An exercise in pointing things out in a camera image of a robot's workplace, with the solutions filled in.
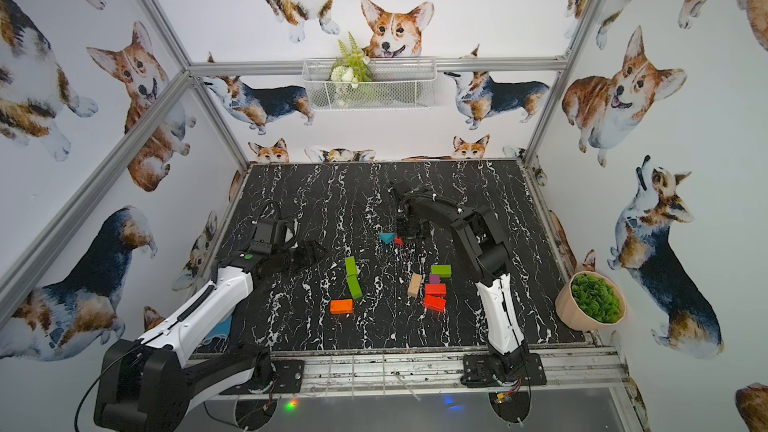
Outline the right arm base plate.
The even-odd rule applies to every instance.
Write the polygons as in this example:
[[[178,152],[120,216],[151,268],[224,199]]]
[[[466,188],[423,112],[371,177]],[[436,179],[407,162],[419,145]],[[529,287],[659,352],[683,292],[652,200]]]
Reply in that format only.
[[[502,387],[517,381],[523,386],[546,385],[547,377],[541,357],[527,353],[522,359],[522,362],[509,365],[491,354],[464,355],[460,384],[468,388]]]

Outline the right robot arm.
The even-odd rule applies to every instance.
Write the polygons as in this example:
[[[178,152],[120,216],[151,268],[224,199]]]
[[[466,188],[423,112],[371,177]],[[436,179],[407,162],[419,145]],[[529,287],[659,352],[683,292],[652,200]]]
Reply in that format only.
[[[481,298],[492,376],[510,382],[525,367],[528,348],[511,293],[513,247],[496,214],[407,182],[391,182],[388,192],[397,203],[398,236],[423,238],[432,226],[450,233],[458,269],[475,284]]]

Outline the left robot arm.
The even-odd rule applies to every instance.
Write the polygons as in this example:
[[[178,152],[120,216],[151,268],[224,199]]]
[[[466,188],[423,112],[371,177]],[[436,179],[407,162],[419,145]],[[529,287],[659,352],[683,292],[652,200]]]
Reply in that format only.
[[[250,241],[221,260],[191,299],[137,339],[112,345],[90,387],[94,423],[113,431],[173,431],[190,410],[228,389],[247,384],[272,391],[277,371],[267,347],[238,343],[204,362],[189,360],[263,280],[299,273],[326,257],[319,241],[295,232],[286,219],[259,219]]]

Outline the green block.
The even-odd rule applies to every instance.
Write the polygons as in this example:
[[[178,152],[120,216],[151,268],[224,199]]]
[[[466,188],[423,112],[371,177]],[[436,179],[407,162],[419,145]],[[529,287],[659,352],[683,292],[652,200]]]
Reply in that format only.
[[[348,285],[349,292],[351,294],[352,299],[355,301],[360,300],[363,297],[363,293],[357,277],[348,276],[346,281],[347,281],[347,285]]]
[[[432,265],[430,274],[450,279],[452,277],[452,268],[450,265]]]
[[[358,268],[354,257],[345,258],[345,270],[348,277],[356,277],[358,275]]]

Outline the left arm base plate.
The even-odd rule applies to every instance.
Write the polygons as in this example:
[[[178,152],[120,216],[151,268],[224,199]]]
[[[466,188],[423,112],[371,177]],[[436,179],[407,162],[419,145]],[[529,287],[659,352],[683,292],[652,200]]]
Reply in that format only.
[[[303,360],[273,361],[271,379],[265,391],[271,394],[298,394],[302,388],[305,365]]]

